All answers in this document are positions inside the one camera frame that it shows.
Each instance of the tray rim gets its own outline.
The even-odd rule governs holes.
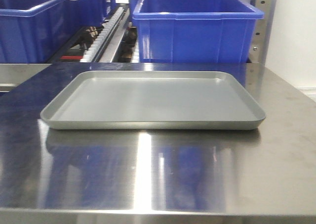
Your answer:
[[[128,76],[116,76],[116,74],[128,74]],[[256,120],[216,120],[216,121],[72,121],[72,120],[51,120],[50,118],[53,116],[47,116],[47,110],[51,108],[53,104],[56,103],[58,100],[62,100],[60,97],[66,93],[66,91],[71,90],[73,87],[73,84],[81,84],[85,80],[93,79],[96,74],[107,74],[110,75],[109,77],[102,77],[99,76],[99,78],[108,78],[108,79],[138,79],[138,78],[144,78],[144,79],[220,79],[224,80],[227,77],[237,86],[238,90],[241,90],[242,93],[248,97],[248,99],[252,100],[252,103],[256,106],[256,110],[259,111],[261,115],[257,116],[255,114],[255,117],[258,118]],[[142,74],[142,76],[135,77],[134,74]],[[217,76],[217,77],[209,77],[206,76],[207,74],[211,74]],[[259,103],[252,97],[252,95],[236,80],[236,78],[227,73],[227,72],[221,72],[221,71],[132,71],[132,70],[100,70],[100,71],[86,71],[79,73],[75,78],[72,79],[68,85],[66,85],[40,112],[40,118],[49,125],[50,128],[57,129],[57,130],[98,130],[98,129],[104,129],[104,130],[118,130],[118,129],[199,129],[199,130],[252,130],[257,128],[261,122],[266,118],[266,112],[261,108]],[[71,126],[67,128],[67,126],[63,126],[64,123],[73,123],[75,126]],[[195,123],[193,126],[188,126],[188,123]],[[257,125],[254,126],[248,126],[247,129],[238,129],[236,126],[232,126],[232,128],[221,128],[221,126],[212,125],[212,124],[225,124],[225,123],[257,123]],[[90,124],[89,128],[86,128],[84,124]]]

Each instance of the stainless steel table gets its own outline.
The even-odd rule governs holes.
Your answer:
[[[40,111],[89,70],[218,70],[253,131],[56,131]],[[316,223],[316,103],[259,64],[57,63],[0,97],[1,223]]]

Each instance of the metal frame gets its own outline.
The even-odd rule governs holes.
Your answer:
[[[107,49],[107,46],[111,42],[111,39],[112,39],[113,35],[115,34],[118,26],[120,25],[120,21],[124,17],[124,15],[125,15],[125,11],[123,10],[122,13],[119,13],[117,18],[114,19],[115,23],[113,24],[112,28],[109,30],[109,33],[108,33],[106,39],[101,44],[101,46],[100,46],[99,50],[97,51],[96,55],[93,57],[92,62],[99,62],[100,58],[103,57],[103,55],[104,55],[104,53],[105,53],[105,51]]]
[[[118,24],[118,27],[116,31],[114,32],[112,39],[109,41],[103,55],[99,57],[98,62],[116,62],[117,61],[121,42],[124,37],[128,23],[129,23],[129,9],[126,11],[124,17]]]
[[[257,21],[249,51],[249,59],[253,63],[264,65],[276,0],[251,0],[251,3],[265,13],[265,18]]]

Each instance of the metal surface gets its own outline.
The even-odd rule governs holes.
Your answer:
[[[9,92],[50,64],[0,64],[0,92]]]
[[[251,130],[266,117],[223,72],[90,71],[41,114],[54,129]]]
[[[266,111],[259,129],[78,132],[40,120],[84,71],[220,69]],[[54,64],[0,98],[0,223],[316,223],[315,121],[315,103],[258,64]]]

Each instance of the gray metal tray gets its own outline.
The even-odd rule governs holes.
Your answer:
[[[40,116],[54,129],[251,130],[266,115],[227,73],[90,71]]]

